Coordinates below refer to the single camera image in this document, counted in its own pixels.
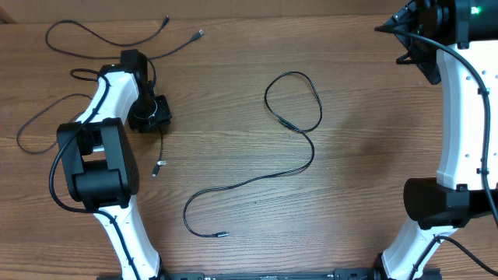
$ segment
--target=green led light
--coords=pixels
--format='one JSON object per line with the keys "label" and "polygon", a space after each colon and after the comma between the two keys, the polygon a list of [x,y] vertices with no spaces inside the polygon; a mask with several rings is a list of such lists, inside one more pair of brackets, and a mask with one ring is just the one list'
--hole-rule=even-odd
{"label": "green led light", "polygon": [[470,9],[470,13],[472,15],[478,15],[479,13],[481,13],[481,11],[482,11],[481,7],[472,7]]}

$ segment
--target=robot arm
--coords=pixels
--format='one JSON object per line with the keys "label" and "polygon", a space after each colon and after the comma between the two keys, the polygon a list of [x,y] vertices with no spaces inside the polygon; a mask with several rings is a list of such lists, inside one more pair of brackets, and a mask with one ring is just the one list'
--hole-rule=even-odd
{"label": "robot arm", "polygon": [[[397,28],[421,33],[459,53],[479,72],[488,90],[498,86],[498,26],[493,13],[498,4],[486,0],[411,1],[387,24],[401,23]],[[464,227],[469,219],[489,214],[482,185],[481,167],[484,135],[484,109],[478,94],[478,83],[457,59],[442,50],[431,49],[415,40],[398,36],[412,58],[432,84],[443,84],[443,153],[437,178],[410,179],[405,184],[405,208],[409,215],[392,245],[382,253],[382,270],[386,278],[424,278],[423,268],[440,242],[435,236],[450,236]],[[489,96],[491,111],[498,100]],[[495,156],[496,114],[491,114],[487,180],[496,189],[498,166]]]}
{"label": "robot arm", "polygon": [[[95,213],[109,236],[121,263],[122,279],[161,279],[160,256],[147,237],[137,208],[139,172],[125,134],[128,120],[132,129],[152,132],[170,123],[164,96],[155,96],[147,79],[147,58],[136,50],[123,51],[119,65],[100,70],[110,83],[106,99],[96,116],[77,134],[62,155],[68,190],[88,212],[106,212],[114,217],[123,240],[109,218]],[[65,143],[95,110],[103,98],[105,81],[100,78],[88,109],[75,123],[61,124],[58,143]],[[104,152],[106,159],[84,161],[82,156]],[[127,248],[131,260],[127,259]]]}

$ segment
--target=black cable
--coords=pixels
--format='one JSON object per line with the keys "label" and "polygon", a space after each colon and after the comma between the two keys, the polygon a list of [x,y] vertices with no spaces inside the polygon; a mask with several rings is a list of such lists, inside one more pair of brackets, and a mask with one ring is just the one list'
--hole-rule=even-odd
{"label": "black cable", "polygon": [[490,122],[491,122],[491,108],[489,105],[489,91],[486,88],[486,85],[484,84],[484,81],[482,80],[481,76],[475,70],[475,68],[465,58],[463,58],[458,52],[453,51],[449,47],[446,47],[443,44],[436,42],[435,40],[431,40],[429,38],[425,38],[425,37],[422,37],[422,36],[414,34],[414,33],[396,30],[396,29],[390,28],[389,26],[375,27],[375,31],[407,36],[407,37],[410,37],[410,38],[415,39],[415,40],[420,40],[426,44],[430,44],[430,45],[448,53],[449,55],[451,55],[452,57],[457,59],[459,62],[461,62],[467,68],[467,70],[472,74],[475,81],[478,83],[479,94],[482,96],[482,102],[484,105],[484,135],[483,135],[483,140],[482,140],[481,170],[479,172],[481,174],[482,186],[484,187],[486,197],[488,199],[489,207],[491,208],[493,218],[495,220],[496,226],[498,227],[498,211],[496,210],[496,206],[495,206],[495,203],[493,200],[493,196],[491,195],[491,190],[489,189],[489,182],[488,182],[488,178],[487,178],[487,176],[489,174],[489,171],[488,171],[488,151],[489,151],[489,132],[490,132]]}
{"label": "black cable", "polygon": [[[56,23],[54,23],[52,26],[48,27],[47,29],[47,32],[45,33],[45,44],[52,50],[58,52],[58,53],[61,53],[61,54],[67,54],[67,55],[71,55],[73,57],[77,57],[77,58],[85,58],[85,59],[119,59],[120,57],[95,57],[95,56],[90,56],[90,55],[86,55],[86,54],[77,54],[77,53],[73,53],[71,51],[64,51],[64,50],[61,50],[57,47],[54,47],[52,44],[50,44],[49,40],[48,40],[48,36],[50,34],[50,32],[58,25],[60,24],[74,24],[76,26],[79,26],[81,28],[83,28],[85,31],[89,32],[90,34],[94,35],[95,37],[101,39],[102,41],[108,43],[108,44],[111,44],[113,46],[118,46],[118,47],[132,47],[132,46],[135,46],[135,45],[138,45],[138,44],[142,44],[142,43],[145,43],[151,39],[153,39],[155,36],[157,36],[161,30],[168,24],[168,22],[170,21],[170,18],[167,16],[164,20],[163,20],[163,24],[161,24],[160,28],[151,36],[147,37],[146,39],[143,39],[143,40],[139,40],[137,42],[134,42],[134,43],[127,43],[127,44],[119,44],[119,43],[115,43],[115,42],[112,42],[104,37],[102,37],[101,35],[93,32],[90,28],[82,25],[81,23],[78,23],[77,21],[75,20],[70,20],[70,19],[64,19],[64,20],[60,20]],[[160,54],[160,55],[157,55],[155,57],[151,57],[149,58],[149,60],[154,60],[154,59],[157,59],[157,58],[164,58],[168,55],[171,55],[171,54],[174,54],[175,52],[181,50],[182,48],[184,47],[187,47],[187,45],[189,45],[190,43],[192,43],[193,41],[195,40],[198,40],[200,37],[202,37],[202,35],[204,35],[204,31],[203,30],[199,30],[197,33],[195,33],[192,38],[190,40],[188,40],[187,42],[185,42],[184,44],[182,44],[181,46],[173,49],[172,51],[168,51],[167,53],[165,54]]]}
{"label": "black cable", "polygon": [[[55,141],[52,145],[50,145],[48,148],[46,149],[43,149],[43,150],[40,150],[40,151],[30,151],[29,149],[26,149],[24,148],[21,143],[20,143],[20,138],[21,138],[21,135],[23,134],[23,131],[24,129],[27,128],[28,125],[30,125],[33,121],[35,121],[39,116],[41,116],[42,114],[45,114],[48,110],[50,110],[53,106],[59,104],[61,101],[63,100],[67,100],[68,98],[70,97],[74,97],[74,96],[82,96],[82,97],[86,97],[88,99],[92,99],[92,97],[86,95],[86,94],[81,94],[81,93],[73,93],[73,94],[69,94],[67,96],[64,96],[62,97],[61,99],[59,100],[56,100],[55,102],[53,102],[52,104],[50,104],[47,108],[43,109],[41,112],[35,114],[32,118],[30,118],[25,124],[23,124],[23,126],[21,126],[21,128],[17,131],[17,136],[16,136],[16,142],[17,142],[17,146],[23,150],[24,152],[30,154],[30,155],[40,155],[40,154],[43,154],[43,153],[46,153],[48,151],[50,151],[50,149],[54,148],[55,145],[57,145],[57,141]],[[71,121],[74,121],[80,114],[82,114],[82,112],[78,113],[77,115],[75,115],[74,117],[71,118]]]}
{"label": "black cable", "polygon": [[159,127],[159,133],[161,134],[161,148],[159,149],[159,158],[157,159],[157,163],[154,166],[153,169],[153,177],[157,176],[159,169],[161,166],[165,165],[165,162],[163,162],[163,140],[164,140],[164,132],[161,127]]}
{"label": "black cable", "polygon": [[423,251],[422,255],[419,257],[417,262],[413,265],[413,269],[410,272],[410,275],[408,277],[408,280],[413,280],[413,277],[415,276],[415,273],[419,270],[420,264],[423,262],[423,260],[427,257],[429,252],[433,249],[434,245],[436,243],[440,243],[441,240],[446,240],[452,244],[454,244],[458,249],[460,249],[462,252],[464,252],[468,257],[470,257],[476,264],[478,264],[482,269],[485,271],[489,272],[491,275],[494,275],[498,277],[498,271],[493,270],[489,266],[485,265],[481,260],[479,260],[478,257],[476,257],[471,251],[469,251],[467,248],[465,248],[463,245],[461,245],[457,240],[454,240],[453,238],[449,236],[435,236],[429,243],[429,245],[426,247],[426,249]]}
{"label": "black cable", "polygon": [[109,88],[110,88],[109,80],[104,75],[101,75],[97,71],[90,70],[90,69],[83,69],[83,68],[77,68],[77,69],[71,70],[71,76],[73,76],[73,77],[75,77],[77,79],[81,79],[81,80],[84,80],[84,81],[95,81],[95,79],[89,79],[89,78],[77,76],[77,75],[75,75],[76,72],[85,72],[85,73],[95,74],[98,78],[102,78],[105,81],[106,88],[105,88],[105,90],[103,92],[102,98],[100,98],[100,100],[97,103],[97,105],[95,106],[95,108],[93,108],[92,113],[88,116],[88,118],[86,120],[84,120],[84,122],[82,122],[78,126],[78,128],[75,130],[75,132],[73,133],[73,135],[68,139],[68,141],[66,141],[61,146],[61,148],[59,149],[59,152],[55,156],[54,162],[52,163],[52,167],[50,169],[50,173],[49,173],[49,176],[48,176],[48,190],[50,191],[51,197],[55,201],[55,203],[59,207],[61,207],[62,209],[66,210],[66,211],[75,212],[75,213],[84,213],[84,214],[95,214],[96,213],[96,214],[101,214],[101,215],[106,216],[109,219],[110,223],[116,229],[116,233],[117,233],[117,235],[119,237],[119,240],[121,241],[121,245],[123,246],[124,254],[125,254],[126,258],[128,259],[128,264],[132,267],[133,272],[135,274],[135,277],[138,280],[140,280],[139,271],[137,270],[137,268],[135,266],[135,263],[133,262],[133,258],[132,258],[132,256],[130,255],[130,253],[128,251],[128,248],[127,248],[126,243],[125,243],[125,239],[123,237],[123,234],[122,234],[121,230],[119,229],[118,224],[116,223],[115,218],[112,215],[110,215],[110,214],[108,214],[106,212],[103,212],[101,210],[96,210],[95,212],[89,212],[86,209],[73,208],[73,207],[67,206],[55,194],[55,189],[54,189],[55,170],[57,169],[57,165],[58,165],[59,161],[61,160],[62,155],[64,154],[65,150],[69,147],[69,144],[76,138],[77,134],[89,122],[91,122],[91,120],[97,115],[99,109],[102,107],[102,104],[103,104],[103,102],[105,101],[105,99],[107,97],[107,94],[109,93]]}
{"label": "black cable", "polygon": [[489,272],[492,275],[495,275],[498,277],[498,271],[493,270],[489,266],[485,265],[481,260],[479,260],[478,257],[476,257],[471,251],[467,250],[467,248],[463,247],[457,240],[454,240],[451,237],[448,236],[437,236],[436,237],[438,240],[446,240],[453,245],[455,245],[458,249],[460,249],[462,252],[464,252],[468,257],[470,257],[476,264],[478,264],[482,269],[485,271]]}
{"label": "black cable", "polygon": [[164,20],[163,20],[163,24],[161,24],[160,28],[151,36],[147,37],[146,39],[143,39],[143,40],[139,40],[137,42],[134,42],[134,43],[127,43],[127,44],[119,44],[119,43],[115,43],[115,42],[112,42],[110,40],[107,40],[106,38],[102,37],[101,35],[93,32],[90,28],[82,25],[81,23],[78,23],[77,21],[75,20],[70,20],[70,19],[64,19],[64,20],[60,20],[54,24],[52,24],[52,26],[48,27],[47,29],[47,32],[45,33],[45,43],[47,44],[47,46],[49,48],[51,48],[52,50],[54,51],[57,51],[58,53],[61,53],[61,54],[67,54],[67,55],[71,55],[71,56],[74,56],[74,57],[77,57],[77,58],[86,58],[86,59],[119,59],[119,57],[94,57],[94,56],[89,56],[89,55],[85,55],[85,54],[76,54],[76,53],[73,53],[73,52],[70,52],[70,51],[64,51],[64,50],[61,50],[59,48],[56,48],[54,46],[52,46],[52,44],[50,44],[50,42],[48,41],[48,35],[50,34],[50,32],[58,25],[60,24],[66,24],[66,23],[69,23],[69,24],[74,24],[76,26],[79,26],[81,28],[83,28],[85,31],[87,31],[88,33],[94,35],[95,37],[101,39],[102,41],[108,43],[108,44],[111,44],[113,46],[117,46],[117,47],[132,47],[132,46],[135,46],[135,45],[138,45],[138,44],[142,44],[142,43],[145,43],[146,41],[148,40],[151,40],[153,39],[157,34],[159,34],[161,32],[161,30],[168,24],[168,22],[170,21],[170,18],[167,16]]}
{"label": "black cable", "polygon": [[[273,86],[273,84],[275,82],[277,82],[279,79],[281,79],[282,77],[284,76],[287,76],[287,75],[291,75],[291,74],[298,74],[298,75],[302,75],[304,78],[307,79],[307,81],[310,83],[311,85],[311,88],[313,89],[313,93],[317,99],[317,103],[318,103],[318,106],[320,107],[320,118],[318,119],[318,122],[312,127],[312,128],[308,128],[308,129],[299,129],[297,126],[295,126],[294,124],[291,124],[289,121],[287,121],[286,119],[284,119],[283,117],[280,117],[275,111],[272,110],[272,108],[270,107],[270,105],[268,104],[268,91],[270,90],[270,88]],[[213,192],[213,191],[227,191],[227,190],[233,190],[234,188],[237,188],[237,187],[241,187],[241,186],[244,186],[245,184],[249,184],[250,182],[254,182],[256,180],[261,180],[261,179],[268,179],[268,178],[275,178],[275,177],[279,177],[279,176],[282,176],[282,175],[286,175],[286,174],[291,174],[291,173],[295,173],[295,172],[298,172],[298,171],[301,171],[301,170],[305,170],[306,168],[308,168],[310,166],[310,164],[313,162],[313,159],[314,159],[314,145],[313,145],[313,142],[311,141],[311,139],[306,135],[306,132],[311,132],[313,131],[315,128],[318,127],[318,125],[321,123],[321,119],[323,117],[323,109],[322,109],[322,106],[321,106],[321,101],[320,101],[320,97],[318,95],[318,92],[317,90],[315,89],[314,87],[314,84],[313,82],[311,81],[311,79],[303,74],[302,72],[285,72],[283,74],[281,74],[280,76],[278,76],[276,79],[273,80],[273,82],[270,83],[270,85],[266,88],[265,90],[265,105],[266,107],[268,108],[268,110],[274,115],[276,116],[278,119],[279,119],[279,122],[280,124],[282,124],[284,127],[290,129],[290,130],[293,130],[297,133],[300,133],[306,140],[308,140],[308,142],[310,143],[310,147],[311,147],[311,158],[310,160],[304,164],[303,166],[301,167],[297,167],[293,170],[288,170],[288,171],[283,171],[283,172],[278,172],[278,173],[274,173],[274,174],[269,174],[269,175],[264,175],[264,176],[259,176],[259,177],[255,177],[255,178],[252,178],[250,180],[246,180],[242,183],[238,183],[238,184],[234,184],[232,186],[228,186],[228,187],[214,187],[214,188],[209,188],[209,189],[205,189],[205,190],[202,190],[202,191],[198,191],[197,193],[195,193],[194,195],[192,195],[187,203],[185,203],[185,207],[184,207],[184,212],[183,212],[183,217],[184,217],[184,224],[185,226],[187,227],[188,231],[196,236],[199,236],[199,237],[206,237],[206,238],[211,238],[211,237],[225,237],[225,236],[229,236],[230,233],[228,232],[221,232],[221,233],[214,233],[214,234],[199,234],[199,233],[196,233],[194,230],[192,230],[190,228],[190,226],[188,225],[187,223],[187,218],[186,218],[186,213],[187,213],[187,208],[188,206],[190,205],[190,203],[198,196],[202,195],[202,194],[206,194],[206,193],[209,193],[209,192]]]}

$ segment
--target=wood grain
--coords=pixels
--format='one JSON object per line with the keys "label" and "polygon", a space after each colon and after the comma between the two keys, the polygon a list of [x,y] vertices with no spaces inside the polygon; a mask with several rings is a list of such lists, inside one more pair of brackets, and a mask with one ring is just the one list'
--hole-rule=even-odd
{"label": "wood grain", "polygon": [[389,14],[408,1],[400,0],[0,0],[17,23],[111,20],[219,19],[269,16],[337,16]]}
{"label": "wood grain", "polygon": [[[375,33],[385,16],[282,19],[172,20],[147,55],[168,51],[199,29],[205,36],[156,61],[157,92],[174,122],[164,139],[168,162],[150,173],[158,135],[128,130],[141,174],[139,207],[149,238],[172,272],[328,271],[369,266],[405,221],[402,187],[410,177],[433,177],[441,152],[440,86],[415,67],[396,66],[395,38]],[[110,40],[152,33],[160,21],[91,23]],[[102,61],[57,54],[44,45],[48,25],[0,26],[0,278],[93,279],[119,273],[114,251],[91,216],[64,212],[50,199],[47,175],[55,151],[29,156],[16,146],[19,127],[70,93],[93,94],[92,83],[72,79],[71,68],[99,69]],[[117,55],[119,49],[74,26],[51,39],[82,54]],[[266,110],[263,94],[279,74],[301,71],[324,107],[309,134],[317,156],[306,171],[261,180],[234,191],[207,194],[188,211],[201,233],[227,230],[220,240],[192,236],[181,212],[203,188],[233,184],[305,163],[310,148]],[[318,118],[309,86],[285,77],[269,93],[283,117],[305,128]],[[27,128],[22,143],[42,149],[60,123],[87,105],[66,100]],[[56,190],[67,203],[62,170]],[[496,228],[485,217],[455,238],[487,264],[498,261]],[[489,278],[450,244],[430,267],[447,278]]]}

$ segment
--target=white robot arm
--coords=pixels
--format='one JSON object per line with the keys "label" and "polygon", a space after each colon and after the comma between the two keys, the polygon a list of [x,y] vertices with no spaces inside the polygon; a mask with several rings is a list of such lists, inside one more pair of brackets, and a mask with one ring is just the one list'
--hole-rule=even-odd
{"label": "white robot arm", "polygon": [[[498,89],[498,57],[495,55],[498,40],[485,39],[498,39],[498,36],[496,32],[476,35],[476,29],[478,26],[487,25],[498,6],[487,1],[477,1],[474,4],[476,6],[470,6],[468,1],[454,0],[437,2],[432,6],[429,3],[421,8],[420,5],[415,6],[414,2],[410,2],[393,16],[390,24],[402,22],[409,18],[407,15],[410,12],[418,10],[418,18],[412,19],[410,24],[419,24],[417,33],[425,33],[446,44],[472,65],[486,84],[488,92],[492,93],[489,95],[489,105],[490,110],[494,111],[498,106],[498,99],[493,97],[493,93]],[[490,14],[478,15],[476,11],[483,9]],[[428,18],[438,15],[439,11],[442,15],[439,26],[428,23],[431,22]],[[447,34],[438,33],[439,30],[450,33],[449,26],[454,24],[450,19],[457,22],[455,33],[461,31],[459,34],[465,34],[462,29],[466,28],[470,37],[465,38],[466,40],[450,39]],[[409,50],[412,60],[421,61],[422,51],[415,42],[408,42],[403,37],[399,39]],[[451,40],[455,40],[454,44],[447,44]],[[425,264],[442,241],[434,243],[435,236],[450,236],[458,228],[465,226],[469,219],[489,214],[480,173],[485,112],[482,97],[479,95],[479,85],[469,69],[454,56],[441,49],[435,51],[435,55],[438,75],[443,84],[443,153],[437,178],[410,179],[405,185],[404,199],[409,217],[393,244],[381,255],[386,278],[411,280],[423,277]],[[438,83],[430,63],[416,64],[431,83]],[[498,115],[491,114],[487,159],[487,180],[491,190],[496,189],[498,183],[498,131],[496,125],[493,126],[496,123]]]}
{"label": "white robot arm", "polygon": [[[139,175],[124,124],[140,132],[155,131],[169,124],[170,111],[164,96],[154,96],[146,81],[146,58],[137,51],[123,51],[119,65],[106,65],[100,74],[109,82],[105,100],[95,117],[62,156],[69,193],[95,212],[121,263],[121,279],[161,279],[165,277],[160,256],[147,237],[137,207]],[[96,109],[104,98],[107,83],[98,79],[98,89],[87,110],[73,124],[58,129],[59,145]],[[104,152],[105,160],[84,162],[81,155]],[[117,224],[96,212],[105,212]]]}

